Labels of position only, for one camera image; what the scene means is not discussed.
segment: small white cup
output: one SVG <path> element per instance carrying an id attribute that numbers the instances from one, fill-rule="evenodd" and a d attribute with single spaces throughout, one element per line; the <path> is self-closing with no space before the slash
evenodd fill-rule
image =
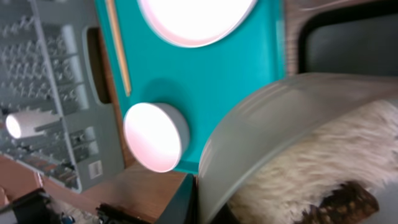
<path id="1" fill-rule="evenodd" d="M 134 157 L 155 172 L 174 169 L 190 140 L 185 118 L 165 103 L 132 106 L 124 117 L 124 136 Z"/>
<path id="2" fill-rule="evenodd" d="M 35 128 L 59 121 L 60 117 L 51 112 L 21 111 L 9 114 L 6 118 L 8 133 L 16 139 L 34 137 L 44 134 Z"/>

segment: dish rack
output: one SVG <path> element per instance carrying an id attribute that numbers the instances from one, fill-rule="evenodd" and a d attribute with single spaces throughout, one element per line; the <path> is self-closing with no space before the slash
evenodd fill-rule
<path id="1" fill-rule="evenodd" d="M 92 1 L 0 0 L 0 123 L 7 114 L 51 111 L 43 136 L 13 139 L 0 129 L 0 154 L 75 192 L 124 169 L 112 104 L 97 92 L 88 33 Z"/>

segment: brown food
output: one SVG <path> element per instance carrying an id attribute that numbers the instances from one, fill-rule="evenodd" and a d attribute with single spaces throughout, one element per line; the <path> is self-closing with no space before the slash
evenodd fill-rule
<path id="1" fill-rule="evenodd" d="M 309 213 L 303 212 L 303 220 L 295 224 L 357 224 L 378 211 L 373 195 L 356 182 L 348 182 L 319 207 L 312 205 Z"/>

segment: tray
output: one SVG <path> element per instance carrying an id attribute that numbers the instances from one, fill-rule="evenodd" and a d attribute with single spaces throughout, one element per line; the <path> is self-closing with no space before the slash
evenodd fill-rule
<path id="1" fill-rule="evenodd" d="M 95 3 L 122 115 L 139 102 L 162 102 L 187 119 L 191 142 L 177 171 L 196 174 L 206 141 L 224 115 L 244 97 L 284 77 L 281 1 L 259 0 L 230 35 L 195 49 L 176 47 L 156 36 L 137 1 L 116 1 L 132 85 L 126 97 L 106 1 Z"/>

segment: white fluffy food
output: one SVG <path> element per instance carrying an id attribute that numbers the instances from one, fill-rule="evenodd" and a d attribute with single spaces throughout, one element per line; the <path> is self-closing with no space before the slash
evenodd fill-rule
<path id="1" fill-rule="evenodd" d="M 398 178 L 398 109 L 376 101 L 315 130 L 249 179 L 229 200 L 245 223 L 293 224 L 347 181 L 369 190 Z"/>

